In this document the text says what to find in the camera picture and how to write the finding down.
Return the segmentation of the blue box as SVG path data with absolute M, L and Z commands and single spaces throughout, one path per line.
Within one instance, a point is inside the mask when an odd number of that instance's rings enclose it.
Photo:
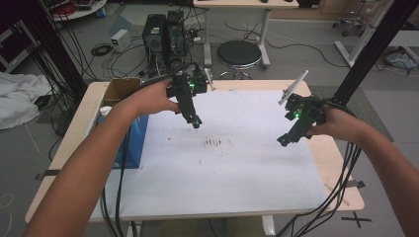
M 126 158 L 126 169 L 137 169 L 140 164 L 142 148 L 147 130 L 148 116 L 136 118 L 128 130 L 129 136 L 126 136 L 120 145 L 113 168 L 120 169 L 123 164 L 123 158 Z

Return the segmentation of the cardboard box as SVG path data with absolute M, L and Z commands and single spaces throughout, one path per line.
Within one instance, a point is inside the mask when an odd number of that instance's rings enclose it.
M 112 79 L 102 99 L 102 106 L 114 106 L 140 84 L 141 80 L 138 78 Z

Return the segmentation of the white desk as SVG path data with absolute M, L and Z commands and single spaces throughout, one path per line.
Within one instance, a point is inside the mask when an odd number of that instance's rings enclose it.
M 210 9 L 213 8 L 244 8 L 262 10 L 262 28 L 257 45 L 262 52 L 262 64 L 265 67 L 271 65 L 267 49 L 265 48 L 265 38 L 269 26 L 271 12 L 274 9 L 297 9 L 299 4 L 296 0 L 193 0 L 193 5 L 205 11 L 205 39 L 204 39 L 204 65 L 211 67 L 211 47 L 210 47 Z

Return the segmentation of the small white device box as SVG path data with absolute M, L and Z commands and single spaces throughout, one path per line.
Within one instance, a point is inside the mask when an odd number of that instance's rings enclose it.
M 121 29 L 111 37 L 111 43 L 116 52 L 123 52 L 131 44 L 128 30 Z

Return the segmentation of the office chair base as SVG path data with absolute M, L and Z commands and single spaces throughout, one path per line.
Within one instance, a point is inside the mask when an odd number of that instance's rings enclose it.
M 341 34 L 342 37 L 347 37 L 350 34 L 357 34 L 360 37 L 365 31 L 367 25 L 368 20 L 362 14 L 356 12 L 346 12 L 332 24 L 332 27 L 337 29 L 340 26 L 346 26 L 346 29 Z

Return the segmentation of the black round stool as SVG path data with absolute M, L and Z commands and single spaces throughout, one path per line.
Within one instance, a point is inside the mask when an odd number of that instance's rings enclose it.
M 252 42 L 230 40 L 218 47 L 216 58 L 227 68 L 218 76 L 219 79 L 226 79 L 227 75 L 231 75 L 235 80 L 250 79 L 245 70 L 256 66 L 261 61 L 262 52 Z

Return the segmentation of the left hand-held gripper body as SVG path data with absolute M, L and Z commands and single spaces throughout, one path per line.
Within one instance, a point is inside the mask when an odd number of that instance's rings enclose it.
M 194 69 L 191 74 L 185 71 L 176 73 L 172 77 L 172 85 L 166 90 L 169 98 L 175 97 L 182 114 L 196 112 L 193 98 L 213 89 L 212 74 L 209 68 Z

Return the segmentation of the black computer tower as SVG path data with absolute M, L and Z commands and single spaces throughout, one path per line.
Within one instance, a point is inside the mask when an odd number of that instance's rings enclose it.
M 149 78 L 160 75 L 166 67 L 165 21 L 166 16 L 163 14 L 150 14 L 147 16 L 142 32 Z
M 169 11 L 167 14 L 167 33 L 168 33 L 168 62 L 170 66 L 182 63 L 187 55 L 186 35 L 184 24 L 184 12 Z

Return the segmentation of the white cloth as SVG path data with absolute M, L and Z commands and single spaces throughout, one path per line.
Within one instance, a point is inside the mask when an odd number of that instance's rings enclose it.
M 0 72 L 0 129 L 24 124 L 40 114 L 35 101 L 51 92 L 43 75 Z

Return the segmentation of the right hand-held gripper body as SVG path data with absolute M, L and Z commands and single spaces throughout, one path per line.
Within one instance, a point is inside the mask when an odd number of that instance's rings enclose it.
M 308 74 L 307 70 L 302 73 L 283 91 L 278 104 L 286 110 L 285 118 L 295 121 L 296 129 L 306 127 L 310 129 L 314 124 L 325 123 L 323 101 L 316 96 L 301 96 L 295 90 Z

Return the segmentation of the round white table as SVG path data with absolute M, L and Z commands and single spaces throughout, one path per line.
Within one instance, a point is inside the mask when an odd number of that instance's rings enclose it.
M 108 0 L 42 0 L 52 18 L 68 21 L 100 12 L 104 16 L 104 7 Z

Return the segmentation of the white table sheet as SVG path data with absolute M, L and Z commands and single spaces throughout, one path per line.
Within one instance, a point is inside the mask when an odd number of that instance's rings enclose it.
M 110 216 L 129 219 L 276 213 L 318 207 L 326 193 L 305 140 L 282 146 L 292 126 L 280 92 L 231 90 L 194 99 L 202 120 L 148 119 L 140 165 L 106 184 Z

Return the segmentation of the person's left hand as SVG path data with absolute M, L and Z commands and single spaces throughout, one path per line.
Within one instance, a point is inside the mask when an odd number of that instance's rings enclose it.
M 163 80 L 135 92 L 132 99 L 137 102 L 137 113 L 153 115 L 163 111 L 180 112 L 178 104 L 167 97 L 166 89 L 169 85 L 168 80 Z

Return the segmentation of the black frame post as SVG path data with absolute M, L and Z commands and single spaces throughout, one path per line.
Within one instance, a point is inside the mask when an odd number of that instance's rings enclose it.
M 70 58 L 67 50 L 53 26 L 53 21 L 40 0 L 15 0 L 17 10 L 33 36 L 44 46 L 64 82 L 69 87 L 70 97 L 79 104 L 83 99 L 87 85 Z
M 419 0 L 394 0 L 376 31 L 361 51 L 353 67 L 348 72 L 340 87 L 334 93 L 332 101 L 346 106 L 351 97 L 361 85 L 367 74 L 373 68 L 382 52 L 419 6 Z

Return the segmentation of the white bottle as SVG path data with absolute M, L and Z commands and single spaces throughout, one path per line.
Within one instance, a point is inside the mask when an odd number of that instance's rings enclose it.
M 104 106 L 100 108 L 100 116 L 98 118 L 98 123 L 101 123 L 106 118 L 106 116 L 110 113 L 111 109 L 112 108 L 110 106 Z

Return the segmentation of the white metal stand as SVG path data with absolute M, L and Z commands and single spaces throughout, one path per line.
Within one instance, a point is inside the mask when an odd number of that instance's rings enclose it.
M 367 2 L 376 2 L 379 0 L 361 0 L 360 5 L 356 9 L 356 13 L 361 14 L 361 10 L 363 9 L 364 5 Z M 368 25 L 363 32 L 363 34 L 360 36 L 360 39 L 356 43 L 355 47 L 351 52 L 348 52 L 347 49 L 344 47 L 344 45 L 340 41 L 335 41 L 334 45 L 340 52 L 340 54 L 345 59 L 346 63 L 350 68 L 353 67 L 355 64 L 356 59 L 359 57 L 360 53 L 362 52 L 363 48 L 367 45 L 368 41 L 371 39 L 372 35 L 376 31 L 377 27 L 379 26 L 380 22 L 382 21 L 383 17 L 385 16 L 386 12 L 392 5 L 394 0 L 383 0 L 383 5 L 379 8 L 375 16 L 371 21 L 368 22 Z

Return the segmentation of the person's right hand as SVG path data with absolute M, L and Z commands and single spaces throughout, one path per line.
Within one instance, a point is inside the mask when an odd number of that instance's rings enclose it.
M 344 111 L 331 107 L 324 108 L 326 122 L 313 126 L 309 135 L 329 135 L 356 143 L 365 123 Z

